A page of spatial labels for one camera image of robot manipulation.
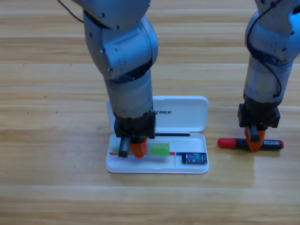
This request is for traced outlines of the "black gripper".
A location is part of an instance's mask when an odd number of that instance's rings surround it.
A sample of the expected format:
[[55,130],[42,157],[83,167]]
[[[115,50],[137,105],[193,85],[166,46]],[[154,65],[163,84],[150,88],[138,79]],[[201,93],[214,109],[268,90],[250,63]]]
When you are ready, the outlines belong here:
[[139,118],[116,117],[114,131],[121,138],[118,156],[126,158],[131,152],[136,158],[147,153],[147,140],[155,138],[156,114],[153,110]]
[[258,102],[244,95],[244,103],[239,104],[239,126],[245,128],[244,134],[250,152],[258,151],[264,141],[267,128],[277,128],[280,113],[277,102]]

